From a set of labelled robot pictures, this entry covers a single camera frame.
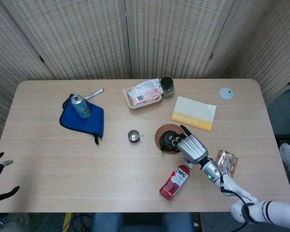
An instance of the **blue cloth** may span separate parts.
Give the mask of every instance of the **blue cloth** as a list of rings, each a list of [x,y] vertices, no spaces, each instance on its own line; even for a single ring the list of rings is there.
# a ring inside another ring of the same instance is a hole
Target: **blue cloth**
[[[104,132],[104,110],[86,101],[91,115],[88,118],[82,118],[71,103],[73,96],[74,94],[71,94],[68,100],[63,103],[60,124],[74,131],[92,134],[95,137],[95,143],[98,144],[97,138],[102,138]]]

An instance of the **wooden table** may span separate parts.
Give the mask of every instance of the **wooden table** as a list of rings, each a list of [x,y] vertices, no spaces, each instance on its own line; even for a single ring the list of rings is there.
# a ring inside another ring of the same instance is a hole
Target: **wooden table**
[[[0,202],[0,212],[209,212],[228,211],[224,197],[196,165],[172,201],[159,194],[182,153],[162,153],[156,130],[171,121],[177,96],[217,105],[211,132],[187,126],[215,158],[220,149],[239,157],[234,179],[260,200],[290,203],[290,188],[260,87],[251,79],[176,79],[175,95],[139,109],[127,107],[123,89],[144,80],[25,81],[16,91],[0,141],[4,158],[15,162],[0,176],[0,193],[19,192]],[[100,145],[91,135],[59,124],[70,93],[86,96],[105,111]],[[230,87],[234,98],[219,90]],[[137,144],[127,133],[141,134]]]

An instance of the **floor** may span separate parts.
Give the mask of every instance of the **floor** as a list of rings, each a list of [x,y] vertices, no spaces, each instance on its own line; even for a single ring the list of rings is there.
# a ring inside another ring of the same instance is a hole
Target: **floor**
[[[283,93],[267,107],[274,134],[290,134],[290,90]],[[290,173],[286,169],[290,183]],[[15,215],[8,215],[3,218],[4,222],[9,222]],[[229,212],[225,213],[202,213],[201,214],[204,232],[230,232],[241,226],[235,221]],[[64,221],[63,213],[51,214],[41,227],[40,232],[60,232]],[[75,227],[80,230],[79,221],[75,221]],[[288,229],[279,226],[260,223],[257,225],[247,225],[241,232],[289,232]]]

